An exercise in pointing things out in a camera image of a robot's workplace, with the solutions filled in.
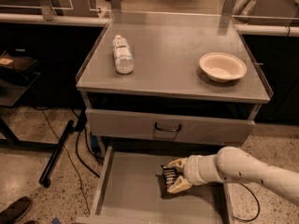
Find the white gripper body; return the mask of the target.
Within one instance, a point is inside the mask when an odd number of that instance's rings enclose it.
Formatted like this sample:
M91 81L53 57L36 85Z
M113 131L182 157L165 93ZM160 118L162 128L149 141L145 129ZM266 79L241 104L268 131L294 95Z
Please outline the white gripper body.
M219 182L215 155L192 155L186 159L183 174L194 186L204 185L210 182Z

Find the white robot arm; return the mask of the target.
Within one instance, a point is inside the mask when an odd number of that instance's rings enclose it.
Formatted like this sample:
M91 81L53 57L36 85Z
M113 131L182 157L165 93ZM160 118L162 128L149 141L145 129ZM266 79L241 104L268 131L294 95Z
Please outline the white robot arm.
M223 147L213 155L191 155L167 164L179 168L183 175L167 188L169 193L179 193L192 186L212 182L259 184L285 200L299 205L299 174L266 164L237 147Z

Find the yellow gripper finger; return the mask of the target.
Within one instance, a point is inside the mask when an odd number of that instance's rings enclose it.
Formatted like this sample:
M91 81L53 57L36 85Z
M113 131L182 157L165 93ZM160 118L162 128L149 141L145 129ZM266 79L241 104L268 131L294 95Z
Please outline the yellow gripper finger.
M167 164L167 167L168 168L180 168L180 169L182 169L184 167L185 161L186 161L186 158L179 158L179 159L170 161Z
M190 189L192 184L182 175L180 175L176 181L167 189L169 193L179 193L184 190Z

